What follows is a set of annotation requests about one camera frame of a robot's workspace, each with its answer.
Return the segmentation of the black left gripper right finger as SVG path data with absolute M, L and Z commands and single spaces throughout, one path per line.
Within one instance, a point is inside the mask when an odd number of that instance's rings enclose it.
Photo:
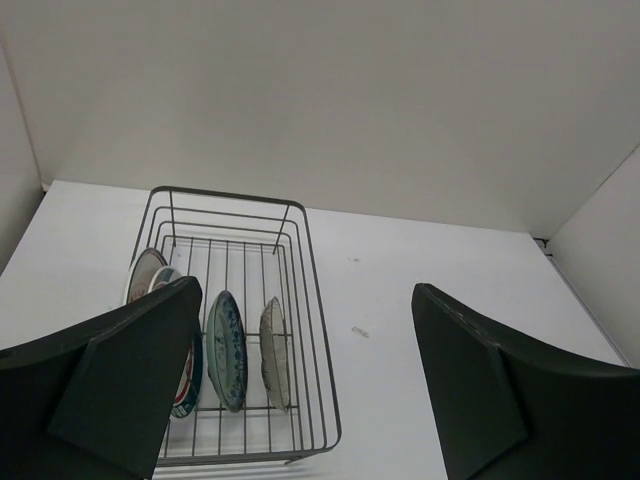
M 639 373 L 414 287 L 421 363 L 451 479 L 635 479 Z

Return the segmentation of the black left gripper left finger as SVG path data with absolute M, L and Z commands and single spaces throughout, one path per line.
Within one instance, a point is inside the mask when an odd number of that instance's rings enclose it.
M 2 350 L 2 478 L 151 478 L 201 300 L 182 277 Z

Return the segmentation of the white plate green red rim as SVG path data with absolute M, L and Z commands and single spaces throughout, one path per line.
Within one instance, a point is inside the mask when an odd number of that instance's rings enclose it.
M 158 290 L 180 277 L 180 272 L 174 267 L 162 266 L 153 275 L 148 287 L 148 293 Z M 201 327 L 197 326 L 172 405 L 171 415 L 173 417 L 183 419 L 194 411 L 201 392 L 203 371 L 203 335 Z

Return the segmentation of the blue floral green plate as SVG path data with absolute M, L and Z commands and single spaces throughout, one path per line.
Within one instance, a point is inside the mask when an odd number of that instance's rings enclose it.
M 247 344 L 239 307 L 228 290 L 211 306 L 205 337 L 208 377 L 221 405 L 237 413 L 247 395 Z

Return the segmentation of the orange sunburst white plate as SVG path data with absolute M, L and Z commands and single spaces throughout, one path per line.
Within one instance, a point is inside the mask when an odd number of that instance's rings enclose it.
M 123 304 L 126 305 L 145 296 L 154 275 L 165 266 L 167 261 L 157 249 L 149 247 L 142 251 L 129 269 Z

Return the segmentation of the clear glass plate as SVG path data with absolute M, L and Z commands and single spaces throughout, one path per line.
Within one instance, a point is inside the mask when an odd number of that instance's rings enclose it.
M 274 296 L 262 311 L 259 325 L 261 374 L 269 401 L 287 413 L 291 405 L 288 346 L 280 301 Z

